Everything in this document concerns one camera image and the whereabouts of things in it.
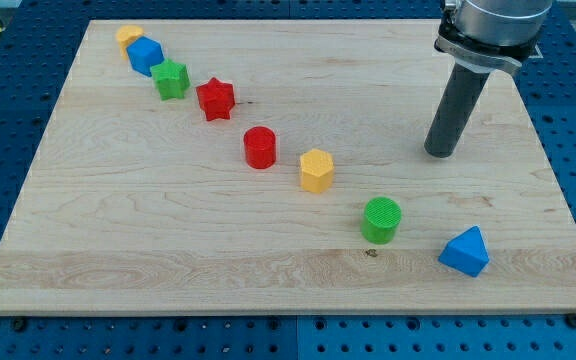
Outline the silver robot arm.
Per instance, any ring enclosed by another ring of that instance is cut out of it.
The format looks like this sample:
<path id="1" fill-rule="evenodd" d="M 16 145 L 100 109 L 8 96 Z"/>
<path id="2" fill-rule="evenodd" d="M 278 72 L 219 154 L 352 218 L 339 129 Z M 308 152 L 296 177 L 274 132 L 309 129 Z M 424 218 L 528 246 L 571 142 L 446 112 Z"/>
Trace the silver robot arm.
<path id="1" fill-rule="evenodd" d="M 437 158 L 454 152 L 494 71 L 515 75 L 533 54 L 552 0 L 443 0 L 434 47 L 455 64 L 424 148 Z"/>

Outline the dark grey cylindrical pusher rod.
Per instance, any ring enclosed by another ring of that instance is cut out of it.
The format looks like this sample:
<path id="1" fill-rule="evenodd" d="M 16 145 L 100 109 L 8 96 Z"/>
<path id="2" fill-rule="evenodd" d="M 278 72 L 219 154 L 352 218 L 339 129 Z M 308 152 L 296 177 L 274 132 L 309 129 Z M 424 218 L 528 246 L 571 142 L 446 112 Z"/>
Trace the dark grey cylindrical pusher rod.
<path id="1" fill-rule="evenodd" d="M 428 154 L 436 158 L 453 154 L 488 77 L 489 72 L 476 73 L 458 63 L 453 66 L 424 142 Z"/>

